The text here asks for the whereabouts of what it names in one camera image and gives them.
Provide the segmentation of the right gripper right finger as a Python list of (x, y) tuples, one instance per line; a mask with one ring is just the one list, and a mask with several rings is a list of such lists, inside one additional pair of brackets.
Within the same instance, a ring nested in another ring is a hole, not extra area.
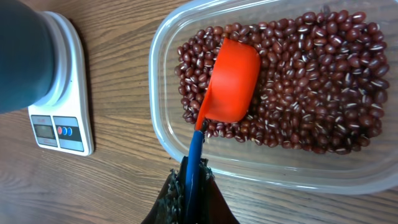
[(199, 184), (198, 222), (239, 224), (215, 182), (212, 170), (208, 167), (208, 159), (201, 159)]

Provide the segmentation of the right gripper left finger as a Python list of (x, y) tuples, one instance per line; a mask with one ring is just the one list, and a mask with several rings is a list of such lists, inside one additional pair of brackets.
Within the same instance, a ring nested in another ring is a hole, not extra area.
[(185, 216), (185, 175), (188, 157), (179, 170), (171, 169), (158, 197), (142, 224), (179, 224)]

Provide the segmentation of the orange scoop with blue handle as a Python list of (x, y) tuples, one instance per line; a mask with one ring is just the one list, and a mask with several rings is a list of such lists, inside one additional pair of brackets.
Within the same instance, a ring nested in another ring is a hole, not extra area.
[(210, 83), (197, 117), (185, 175), (185, 223), (198, 222), (200, 162), (206, 119), (234, 123), (249, 108), (261, 59), (254, 47), (225, 39), (215, 61)]

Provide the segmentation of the white digital kitchen scale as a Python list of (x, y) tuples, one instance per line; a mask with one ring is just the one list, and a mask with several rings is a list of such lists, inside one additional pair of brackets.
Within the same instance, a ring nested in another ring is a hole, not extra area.
[(79, 156), (93, 153), (85, 53), (73, 24), (56, 12), (39, 12), (49, 28), (55, 69), (49, 92), (28, 107), (38, 146)]

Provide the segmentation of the blue metal bowl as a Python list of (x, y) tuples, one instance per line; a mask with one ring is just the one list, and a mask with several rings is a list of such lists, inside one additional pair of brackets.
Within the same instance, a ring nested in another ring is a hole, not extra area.
[(43, 98), (54, 66), (51, 36), (40, 15), (20, 1), (1, 1), (1, 113)]

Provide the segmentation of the clear plastic container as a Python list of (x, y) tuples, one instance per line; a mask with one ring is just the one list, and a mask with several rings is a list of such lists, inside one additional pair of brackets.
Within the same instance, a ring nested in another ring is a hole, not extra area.
[(192, 1), (173, 12), (155, 33), (149, 54), (150, 111), (155, 133), (175, 160), (188, 154), (194, 126), (183, 119), (178, 92), (177, 48), (199, 29), (234, 22), (254, 24), (296, 18), (308, 11), (363, 11), (380, 25), (387, 42), (390, 87), (382, 133), (360, 152), (345, 156), (269, 148), (247, 141), (208, 138), (204, 158), (217, 176), (228, 175), (309, 192), (359, 195), (397, 185), (397, 2), (379, 1)]

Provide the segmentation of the red adzuki beans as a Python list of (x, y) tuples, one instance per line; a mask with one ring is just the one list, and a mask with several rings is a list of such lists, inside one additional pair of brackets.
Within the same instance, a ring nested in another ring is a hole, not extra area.
[(183, 119), (197, 122), (224, 40), (261, 58), (243, 119), (208, 121), (206, 135), (317, 154), (349, 154), (382, 133), (389, 64), (384, 34), (363, 11), (306, 12), (295, 19), (199, 30), (177, 49)]

